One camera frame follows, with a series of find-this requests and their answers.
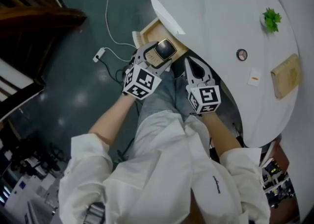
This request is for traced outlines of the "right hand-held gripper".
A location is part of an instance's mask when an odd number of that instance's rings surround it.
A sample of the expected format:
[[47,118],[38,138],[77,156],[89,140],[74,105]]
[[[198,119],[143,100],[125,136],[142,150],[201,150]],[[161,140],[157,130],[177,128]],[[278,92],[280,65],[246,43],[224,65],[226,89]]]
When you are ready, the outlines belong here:
[[193,114],[214,112],[221,104],[221,96],[209,65],[203,60],[188,56],[184,59],[184,68],[187,99],[194,109]]

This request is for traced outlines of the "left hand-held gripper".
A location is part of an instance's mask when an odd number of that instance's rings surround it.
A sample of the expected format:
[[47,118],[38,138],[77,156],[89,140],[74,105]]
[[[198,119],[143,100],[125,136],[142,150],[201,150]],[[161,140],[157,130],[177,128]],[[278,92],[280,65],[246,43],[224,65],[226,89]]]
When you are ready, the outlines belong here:
[[131,60],[123,69],[123,95],[131,95],[143,100],[151,95],[161,83],[161,74],[171,66],[168,59],[158,67],[151,65],[146,59],[146,53],[158,45],[159,41],[148,42],[138,48]]

